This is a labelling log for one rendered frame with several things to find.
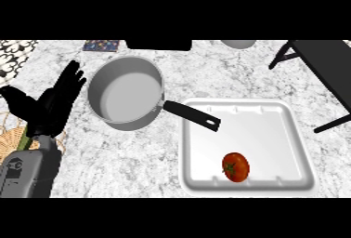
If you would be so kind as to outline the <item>colourful patterned mat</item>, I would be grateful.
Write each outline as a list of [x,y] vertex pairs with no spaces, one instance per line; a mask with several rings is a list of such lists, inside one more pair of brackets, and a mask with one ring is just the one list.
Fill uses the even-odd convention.
[[118,49],[118,40],[87,40],[83,49],[86,51],[114,52]]

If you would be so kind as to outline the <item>red tomato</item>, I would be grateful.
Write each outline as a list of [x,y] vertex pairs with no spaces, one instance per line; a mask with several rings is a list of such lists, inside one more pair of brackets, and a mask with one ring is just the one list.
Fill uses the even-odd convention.
[[243,182],[246,180],[249,163],[240,153],[232,152],[224,156],[223,172],[230,181]]

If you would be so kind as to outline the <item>white plastic tray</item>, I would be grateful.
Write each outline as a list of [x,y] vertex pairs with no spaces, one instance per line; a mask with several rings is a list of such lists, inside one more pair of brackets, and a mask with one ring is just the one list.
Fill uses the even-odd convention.
[[[295,114],[279,99],[193,98],[184,105],[221,119],[217,131],[180,121],[180,182],[198,197],[307,197],[319,177],[302,143]],[[249,173],[233,182],[224,156],[243,155]]]

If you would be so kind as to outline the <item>wicker basket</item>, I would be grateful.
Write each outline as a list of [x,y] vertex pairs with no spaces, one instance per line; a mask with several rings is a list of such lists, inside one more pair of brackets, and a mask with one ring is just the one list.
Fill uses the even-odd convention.
[[0,112],[0,165],[16,151],[24,130],[24,121],[10,112]]

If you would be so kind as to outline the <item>black and white patterned cloth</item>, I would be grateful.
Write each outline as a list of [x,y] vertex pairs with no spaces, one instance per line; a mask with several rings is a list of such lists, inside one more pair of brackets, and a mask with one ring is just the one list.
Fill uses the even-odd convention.
[[10,80],[37,47],[37,40],[0,40],[0,80]]

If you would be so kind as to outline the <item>black tiered shelf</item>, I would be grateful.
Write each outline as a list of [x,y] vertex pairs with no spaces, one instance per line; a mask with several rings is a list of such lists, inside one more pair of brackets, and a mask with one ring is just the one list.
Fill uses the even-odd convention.
[[348,114],[314,129],[316,133],[351,121],[351,47],[342,40],[289,40],[268,64],[301,58]]

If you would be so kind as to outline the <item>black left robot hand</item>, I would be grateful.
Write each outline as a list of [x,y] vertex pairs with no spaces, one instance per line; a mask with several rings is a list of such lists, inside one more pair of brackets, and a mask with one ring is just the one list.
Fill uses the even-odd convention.
[[28,122],[27,137],[40,135],[55,138],[64,131],[87,78],[80,71],[80,63],[72,60],[61,73],[55,86],[47,88],[38,99],[13,86],[0,88],[10,113]]

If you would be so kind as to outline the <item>black appliance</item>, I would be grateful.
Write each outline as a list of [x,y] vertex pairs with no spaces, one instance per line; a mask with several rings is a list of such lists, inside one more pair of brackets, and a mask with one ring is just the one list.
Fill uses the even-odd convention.
[[127,40],[130,49],[189,51],[190,40]]

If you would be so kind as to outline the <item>grey round bowl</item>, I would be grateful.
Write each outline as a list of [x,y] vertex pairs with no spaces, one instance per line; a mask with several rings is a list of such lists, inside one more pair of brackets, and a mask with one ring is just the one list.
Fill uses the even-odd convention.
[[246,49],[254,46],[255,40],[223,40],[223,43],[236,49]]

